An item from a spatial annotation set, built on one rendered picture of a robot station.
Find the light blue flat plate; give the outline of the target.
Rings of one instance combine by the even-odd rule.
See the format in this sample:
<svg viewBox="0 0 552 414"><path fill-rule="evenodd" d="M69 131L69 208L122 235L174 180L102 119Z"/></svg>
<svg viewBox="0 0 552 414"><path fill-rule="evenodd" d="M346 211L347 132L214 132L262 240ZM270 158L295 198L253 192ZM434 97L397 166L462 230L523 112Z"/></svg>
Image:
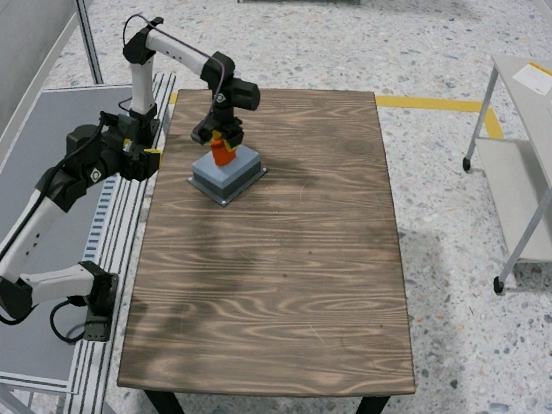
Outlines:
<svg viewBox="0 0 552 414"><path fill-rule="evenodd" d="M227 185L241 176L244 172L260 161L260 154L255 155L256 151L240 145L236 152L236 157L224 166L216 166L212 156L212 151L192 164L193 172L207 179L216 186L224 189ZM220 181L220 179L223 181Z"/></svg>

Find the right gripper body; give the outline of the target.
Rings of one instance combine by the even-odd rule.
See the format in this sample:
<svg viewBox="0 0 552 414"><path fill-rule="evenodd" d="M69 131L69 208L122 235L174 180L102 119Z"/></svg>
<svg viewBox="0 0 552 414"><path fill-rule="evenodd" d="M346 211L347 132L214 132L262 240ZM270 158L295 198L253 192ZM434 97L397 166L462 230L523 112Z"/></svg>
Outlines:
<svg viewBox="0 0 552 414"><path fill-rule="evenodd" d="M128 181L135 179L142 182L146 180L146 178L151 178L160 168L160 153L152 153L142 150L139 152L139 161L137 161L136 164L136 161L132 160L133 154L125 151L124 149L123 153L119 155L114 149L105 148L104 144L106 132L107 131L102 132L102 156L99 159L105 166L105 179L119 173L119 176Z"/></svg>

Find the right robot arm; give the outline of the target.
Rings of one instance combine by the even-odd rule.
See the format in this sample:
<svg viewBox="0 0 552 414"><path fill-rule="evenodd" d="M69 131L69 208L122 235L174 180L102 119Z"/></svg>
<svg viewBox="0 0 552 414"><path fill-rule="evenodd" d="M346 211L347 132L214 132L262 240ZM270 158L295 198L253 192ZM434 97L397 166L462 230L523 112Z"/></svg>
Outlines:
<svg viewBox="0 0 552 414"><path fill-rule="evenodd" d="M118 114L117 118L106 116L104 125L109 128L105 135L105 147L121 155L124 140L132 140L138 122L124 114ZM85 124L67 134L64 158L87 142L97 128L97 125ZM64 212L68 213L77 199L87 195L88 188L104 180L105 166L99 160L101 137L102 131L88 148L58 170L48 191L35 207L33 204L55 167L49 168L34 186L36 190L26 209L0 244L0 306L11 318L20 319L39 303L83 296L88 308L83 338L108 342L119 281L117 273L107 273L93 261L87 260L64 270L20 274L50 227Z"/></svg>

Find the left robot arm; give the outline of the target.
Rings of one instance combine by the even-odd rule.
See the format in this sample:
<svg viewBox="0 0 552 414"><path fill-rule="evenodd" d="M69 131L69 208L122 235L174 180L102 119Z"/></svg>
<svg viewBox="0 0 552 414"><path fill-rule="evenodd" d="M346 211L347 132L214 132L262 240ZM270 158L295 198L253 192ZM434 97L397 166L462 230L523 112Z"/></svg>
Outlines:
<svg viewBox="0 0 552 414"><path fill-rule="evenodd" d="M178 36L162 25L163 22L164 18L155 17L150 24L159 29L147 24L147 28L143 27L139 30L122 49L124 58L130 64L132 74L133 99L129 117L139 120L128 151L133 154L132 160L136 162L139 159L140 151L152 148L160 125L160 119L154 118L157 115L157 103L155 103L153 95L152 69L156 51L185 65L200 76L201 80L207 82L208 90L213 90L212 103L221 80L222 68L218 62L208 58L202 52L221 61L225 68L225 76L215 103L217 107L224 108L232 104L233 107L255 111L261 99L261 93L256 83L233 77L236 66L230 57L219 51L214 52L200 47ZM202 136L200 138L198 129L204 120L190 134L191 138L202 146L213 138L212 131L214 129L224 125L223 122L209 117L200 132Z"/></svg>

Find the grey slotted metal rail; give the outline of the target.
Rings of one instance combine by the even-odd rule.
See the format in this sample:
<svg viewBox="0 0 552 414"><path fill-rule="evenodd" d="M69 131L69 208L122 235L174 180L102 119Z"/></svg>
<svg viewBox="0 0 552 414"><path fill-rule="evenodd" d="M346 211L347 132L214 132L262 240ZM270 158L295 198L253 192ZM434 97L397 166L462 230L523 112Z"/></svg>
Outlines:
<svg viewBox="0 0 552 414"><path fill-rule="evenodd" d="M159 73L152 76L153 82L157 82L153 93L157 103L157 115L154 118L160 118L160 125L151 149L157 149L176 74ZM104 412L124 291L148 182L148 178L143 182L135 179L126 182L104 268L107 273L116 272L119 275L110 340L88 342L79 394L67 393L63 414Z"/></svg>

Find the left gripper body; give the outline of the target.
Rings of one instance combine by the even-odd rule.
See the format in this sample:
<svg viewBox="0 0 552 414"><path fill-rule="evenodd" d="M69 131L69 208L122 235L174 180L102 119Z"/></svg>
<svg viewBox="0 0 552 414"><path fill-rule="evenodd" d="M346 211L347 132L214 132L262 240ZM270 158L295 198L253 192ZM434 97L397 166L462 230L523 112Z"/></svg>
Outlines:
<svg viewBox="0 0 552 414"><path fill-rule="evenodd" d="M210 117L213 117L216 121L223 122L223 126L214 130L222 133L222 138L229 143L231 149L242 143L244 131L242 127L239 129L239 124L242 125L243 120L239 119L237 116L234 117L234 107L232 104L224 108L214 105Z"/></svg>

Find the black slotted vertical post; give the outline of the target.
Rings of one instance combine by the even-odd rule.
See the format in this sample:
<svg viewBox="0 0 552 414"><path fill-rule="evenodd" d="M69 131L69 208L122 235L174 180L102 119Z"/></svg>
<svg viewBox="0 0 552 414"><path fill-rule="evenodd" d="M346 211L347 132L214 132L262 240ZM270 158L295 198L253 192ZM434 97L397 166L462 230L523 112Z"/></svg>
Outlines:
<svg viewBox="0 0 552 414"><path fill-rule="evenodd" d="M103 84L85 0L73 0L94 85Z"/></svg>

